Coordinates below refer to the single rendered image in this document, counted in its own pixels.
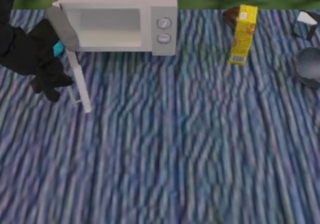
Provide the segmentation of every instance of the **microwave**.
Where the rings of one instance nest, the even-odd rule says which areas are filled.
[[[176,53],[177,0],[57,0],[79,52]]]

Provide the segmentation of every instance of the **cube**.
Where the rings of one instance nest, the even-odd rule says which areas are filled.
[[[293,27],[293,35],[311,41],[318,23],[320,16],[314,13],[301,11]]]

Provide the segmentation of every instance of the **gray bowl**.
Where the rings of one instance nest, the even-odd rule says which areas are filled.
[[[295,57],[295,70],[299,80],[311,87],[320,87],[320,48],[309,47]]]

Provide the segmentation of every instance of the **gray knob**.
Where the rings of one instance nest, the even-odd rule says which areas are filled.
[[[156,23],[159,29],[165,30],[171,27],[171,20],[168,18],[159,19]]]
[[[160,34],[157,36],[156,40],[160,43],[160,44],[167,44],[171,41],[171,36],[168,34]]]

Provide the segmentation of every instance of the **yellow box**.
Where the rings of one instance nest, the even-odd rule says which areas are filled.
[[[256,29],[258,8],[241,5],[230,51],[230,64],[245,65]]]

